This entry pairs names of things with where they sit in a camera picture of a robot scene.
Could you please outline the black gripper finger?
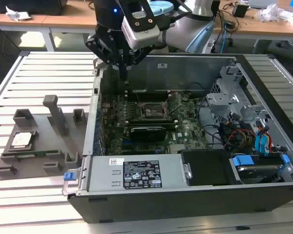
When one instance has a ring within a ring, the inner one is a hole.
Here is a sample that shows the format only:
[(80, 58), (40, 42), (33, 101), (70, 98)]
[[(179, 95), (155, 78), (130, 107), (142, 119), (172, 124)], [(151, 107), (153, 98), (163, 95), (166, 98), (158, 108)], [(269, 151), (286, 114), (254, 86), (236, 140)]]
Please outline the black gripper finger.
[(131, 69), (131, 66), (140, 63), (151, 51), (151, 47), (138, 50), (124, 49), (124, 79), (127, 79), (127, 71)]
[(116, 35), (96, 33), (86, 41), (85, 45), (105, 64), (118, 70), (119, 78), (124, 79), (124, 63), (122, 53), (117, 46)]

